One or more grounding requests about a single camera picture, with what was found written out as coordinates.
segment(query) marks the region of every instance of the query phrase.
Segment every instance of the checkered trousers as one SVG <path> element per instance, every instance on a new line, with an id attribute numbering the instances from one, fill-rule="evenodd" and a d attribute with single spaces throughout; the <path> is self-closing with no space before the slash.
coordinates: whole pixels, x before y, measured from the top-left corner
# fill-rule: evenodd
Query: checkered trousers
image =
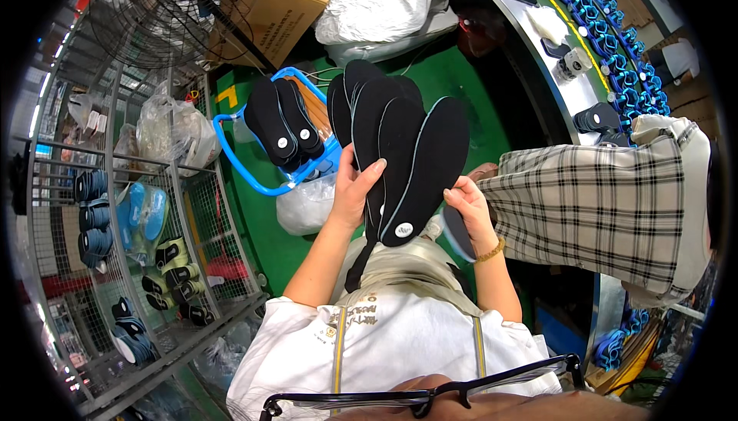
<path id="1" fill-rule="evenodd" d="M 637 149 L 561 145 L 508 152 L 500 175 L 477 185 L 497 214 L 495 231 L 505 237 L 508 258 L 577 266 L 682 296 L 672 280 L 683 181 L 678 140 L 662 130 Z"/>

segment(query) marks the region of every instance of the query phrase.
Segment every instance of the white circular logo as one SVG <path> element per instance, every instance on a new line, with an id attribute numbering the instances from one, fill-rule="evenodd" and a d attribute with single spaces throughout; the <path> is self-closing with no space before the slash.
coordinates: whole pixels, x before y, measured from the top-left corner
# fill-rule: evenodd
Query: white circular logo
<path id="1" fill-rule="evenodd" d="M 401 239 L 405 238 L 406 236 L 409 236 L 411 233 L 412 233 L 411 223 L 402 223 L 395 228 L 395 235 L 397 235 Z"/>

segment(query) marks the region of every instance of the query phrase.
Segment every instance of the factory floor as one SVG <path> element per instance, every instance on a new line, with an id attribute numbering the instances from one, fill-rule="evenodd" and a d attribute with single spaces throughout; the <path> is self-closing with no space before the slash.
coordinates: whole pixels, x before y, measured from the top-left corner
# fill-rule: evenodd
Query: factory floor
<path id="1" fill-rule="evenodd" d="M 423 102 L 428 110 L 435 101 L 442 96 L 450 95 L 466 104 L 466 114 L 469 119 L 471 142 L 469 156 L 466 160 L 464 173 L 488 161 L 497 162 L 504 152 L 510 150 L 508 138 L 500 121 L 500 114 L 495 108 L 494 101 L 488 94 L 479 71 L 467 62 L 466 57 L 457 49 L 452 35 L 443 41 L 433 43 L 422 49 L 413 50 L 408 54 L 380 62 L 378 66 L 388 75 L 404 75 L 410 77 L 420 88 Z M 418 56 L 405 72 L 411 60 Z M 332 67 L 325 57 L 309 58 L 316 70 Z M 318 75 L 320 78 L 333 78 L 340 70 L 330 70 Z M 238 110 L 246 102 L 251 86 L 259 73 L 250 67 L 234 67 L 225 73 L 219 73 L 216 87 L 212 89 L 213 97 L 235 87 L 237 101 L 231 107 L 228 99 L 214 103 L 214 113 L 230 114 Z M 266 157 L 256 142 L 234 143 L 230 122 L 224 122 L 226 137 L 235 154 L 244 166 L 256 179 L 267 187 L 277 187 L 283 181 L 283 176 Z M 275 198 L 264 196 L 256 192 L 230 166 L 225 154 L 221 154 L 221 164 L 226 178 L 227 197 L 234 212 L 234 219 L 238 231 L 244 242 L 249 261 L 255 269 L 263 272 L 268 280 L 266 289 L 273 296 L 280 296 L 290 278 L 305 258 L 315 235 L 291 236 L 282 229 L 277 222 Z M 356 235 L 360 235 L 363 228 L 359 228 Z M 456 256 L 449 247 L 444 236 L 437 242 L 451 254 L 457 265 L 465 271 L 472 280 L 472 266 Z"/>

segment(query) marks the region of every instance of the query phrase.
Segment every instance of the woman's left hand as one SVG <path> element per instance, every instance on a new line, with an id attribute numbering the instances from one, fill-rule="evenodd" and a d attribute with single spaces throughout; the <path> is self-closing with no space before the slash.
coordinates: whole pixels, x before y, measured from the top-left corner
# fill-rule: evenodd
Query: woman's left hand
<path id="1" fill-rule="evenodd" d="M 364 218 L 364 201 L 369 189 L 376 183 L 387 161 L 380 158 L 372 163 L 364 172 L 359 173 L 351 163 L 354 161 L 354 144 L 348 144 L 341 153 L 341 160 L 336 174 L 336 194 L 333 200 L 333 209 L 327 222 L 333 222 L 355 231 L 362 224 Z"/>

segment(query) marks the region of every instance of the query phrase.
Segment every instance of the person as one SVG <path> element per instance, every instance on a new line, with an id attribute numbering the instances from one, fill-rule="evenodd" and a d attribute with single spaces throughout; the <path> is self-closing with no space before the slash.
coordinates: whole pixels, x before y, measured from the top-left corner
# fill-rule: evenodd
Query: person
<path id="1" fill-rule="evenodd" d="M 700 74 L 700 60 L 686 38 L 659 50 L 648 50 L 646 57 L 661 78 L 661 86 L 672 82 L 679 86 Z"/>
<path id="2" fill-rule="evenodd" d="M 512 151 L 473 176 L 506 257 L 619 278 L 633 306 L 674 304 L 722 223 L 718 149 L 687 118 L 640 115 L 630 137 L 639 147 Z"/>
<path id="3" fill-rule="evenodd" d="M 341 278 L 365 245 L 364 237 L 351 242 L 362 223 L 365 196 L 387 165 L 380 159 L 358 173 L 353 157 L 349 145 L 341 154 L 330 216 L 284 294 L 266 302 L 261 328 L 228 390 L 235 419 L 258 419 L 273 394 L 371 393 L 473 381 L 549 356 L 542 337 L 521 324 L 520 302 L 501 253 L 504 242 L 492 227 L 484 195 L 467 176 L 444 190 L 444 199 L 461 213 L 477 254 L 476 304 L 454 277 L 451 258 L 434 242 L 440 231 L 433 222 L 403 246 L 378 244 L 360 288 L 351 294 L 342 288 Z M 444 376 L 418 378 L 429 374 Z M 520 403 L 561 387 L 547 370 L 490 390 Z M 280 416 L 331 414 L 297 405 L 280 402 Z M 395 410 L 410 413 L 410 408 Z M 434 411 L 443 413 L 436 408 L 429 413 Z"/>

